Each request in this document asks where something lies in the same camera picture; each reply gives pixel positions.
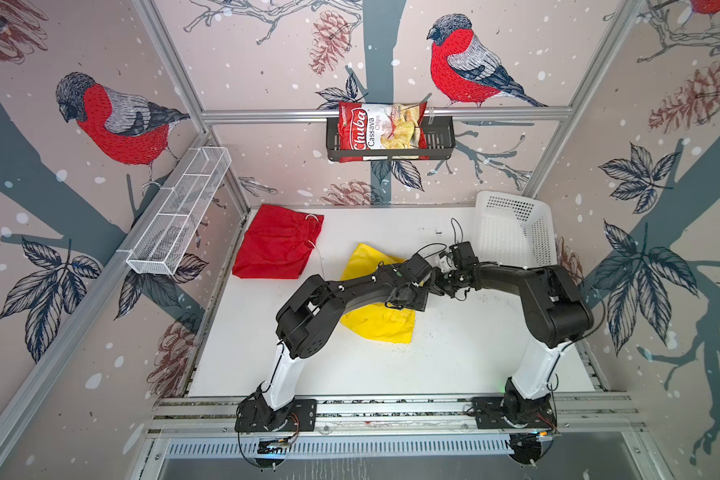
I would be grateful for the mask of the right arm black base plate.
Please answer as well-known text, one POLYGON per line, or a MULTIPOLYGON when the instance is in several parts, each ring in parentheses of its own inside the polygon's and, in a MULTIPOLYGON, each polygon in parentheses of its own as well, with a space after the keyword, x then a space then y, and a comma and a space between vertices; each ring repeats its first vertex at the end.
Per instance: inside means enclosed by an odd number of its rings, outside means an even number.
POLYGON ((473 397, 467 412, 475 418, 477 428, 554 430, 557 416, 552 395, 535 400, 508 395, 504 397, 473 397))

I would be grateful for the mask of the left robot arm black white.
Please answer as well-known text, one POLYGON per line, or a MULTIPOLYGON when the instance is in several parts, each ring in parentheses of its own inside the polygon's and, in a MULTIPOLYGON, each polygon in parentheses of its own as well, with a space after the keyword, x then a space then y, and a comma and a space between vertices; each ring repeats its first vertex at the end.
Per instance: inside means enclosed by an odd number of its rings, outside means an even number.
POLYGON ((389 311, 424 311, 434 267, 415 254, 402 263, 379 264, 365 276, 327 281, 307 278, 276 314, 277 353, 271 373, 236 410, 237 433, 311 432, 317 401, 299 398, 306 361, 328 343, 347 313, 376 305, 389 311))

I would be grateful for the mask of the white plastic basket tray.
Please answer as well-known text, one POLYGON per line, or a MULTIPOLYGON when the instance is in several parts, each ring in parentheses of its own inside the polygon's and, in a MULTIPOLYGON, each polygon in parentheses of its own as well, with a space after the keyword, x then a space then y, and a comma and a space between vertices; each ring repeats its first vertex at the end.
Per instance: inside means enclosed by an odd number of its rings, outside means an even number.
POLYGON ((558 264, 550 207, 528 197, 479 192, 470 243, 481 261, 526 269, 558 264))

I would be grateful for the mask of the red shorts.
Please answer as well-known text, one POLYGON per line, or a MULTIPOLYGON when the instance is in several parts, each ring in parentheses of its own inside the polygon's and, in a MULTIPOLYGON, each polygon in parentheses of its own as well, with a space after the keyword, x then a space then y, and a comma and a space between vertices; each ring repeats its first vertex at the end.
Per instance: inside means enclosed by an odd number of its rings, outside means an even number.
POLYGON ((261 206, 244 234, 232 274, 241 279, 298 279, 323 223, 323 215, 261 206))

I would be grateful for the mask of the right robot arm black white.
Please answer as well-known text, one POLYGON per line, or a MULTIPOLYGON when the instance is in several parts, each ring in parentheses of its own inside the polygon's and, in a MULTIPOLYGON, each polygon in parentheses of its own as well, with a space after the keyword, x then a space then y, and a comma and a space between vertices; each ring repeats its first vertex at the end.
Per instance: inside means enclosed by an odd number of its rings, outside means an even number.
POLYGON ((469 290, 496 290, 517 296, 533 340, 505 383, 504 421, 523 428, 539 421, 554 428, 551 380, 566 349, 593 326, 593 314, 570 274, 559 265, 535 268, 477 259, 471 244, 452 245, 428 281, 431 293, 456 298, 469 290))

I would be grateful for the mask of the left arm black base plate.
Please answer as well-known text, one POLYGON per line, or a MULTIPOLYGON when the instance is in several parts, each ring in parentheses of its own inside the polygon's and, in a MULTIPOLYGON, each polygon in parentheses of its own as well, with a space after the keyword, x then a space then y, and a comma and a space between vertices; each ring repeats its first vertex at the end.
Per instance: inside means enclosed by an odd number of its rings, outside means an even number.
POLYGON ((262 396, 252 396, 238 405, 234 430, 237 433, 312 432, 316 410, 317 402, 313 399, 294 399, 273 410, 262 396))

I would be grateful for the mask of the yellow shorts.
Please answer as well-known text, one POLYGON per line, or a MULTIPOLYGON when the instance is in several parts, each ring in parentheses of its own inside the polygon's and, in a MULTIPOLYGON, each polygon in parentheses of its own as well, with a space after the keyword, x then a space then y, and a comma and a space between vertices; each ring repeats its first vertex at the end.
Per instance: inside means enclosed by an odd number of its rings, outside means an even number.
MULTIPOLYGON (((381 263, 387 265, 402 262, 400 258, 388 256, 361 243, 351 254, 341 280, 370 275, 381 263)), ((415 312, 409 309, 389 309, 382 303, 375 303, 346 313, 340 322, 366 340, 410 344, 415 327, 415 312)))

